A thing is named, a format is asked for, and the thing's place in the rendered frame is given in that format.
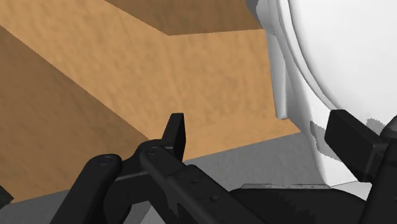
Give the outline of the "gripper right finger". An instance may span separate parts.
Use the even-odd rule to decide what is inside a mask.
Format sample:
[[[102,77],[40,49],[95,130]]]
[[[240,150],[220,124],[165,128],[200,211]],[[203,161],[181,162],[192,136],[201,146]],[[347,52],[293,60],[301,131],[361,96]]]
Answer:
[[[397,224],[397,115],[378,135],[334,109],[324,139],[358,181],[372,184],[358,224]]]

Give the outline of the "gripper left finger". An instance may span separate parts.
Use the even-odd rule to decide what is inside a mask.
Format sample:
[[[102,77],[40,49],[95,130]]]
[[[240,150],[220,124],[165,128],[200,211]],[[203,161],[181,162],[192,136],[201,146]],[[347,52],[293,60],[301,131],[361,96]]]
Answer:
[[[141,143],[130,158],[91,158],[50,224],[124,224],[132,206],[146,201],[166,224],[265,224],[196,165],[185,165],[185,144],[184,115],[173,113],[162,138]]]

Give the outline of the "white toilet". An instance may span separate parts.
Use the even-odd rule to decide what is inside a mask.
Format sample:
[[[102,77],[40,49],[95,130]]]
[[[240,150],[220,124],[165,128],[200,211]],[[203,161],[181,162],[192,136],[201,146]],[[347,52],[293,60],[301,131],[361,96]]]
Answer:
[[[366,199],[324,140],[344,109],[380,133],[397,116],[397,0],[245,0],[266,32],[275,115],[307,136],[326,185]]]

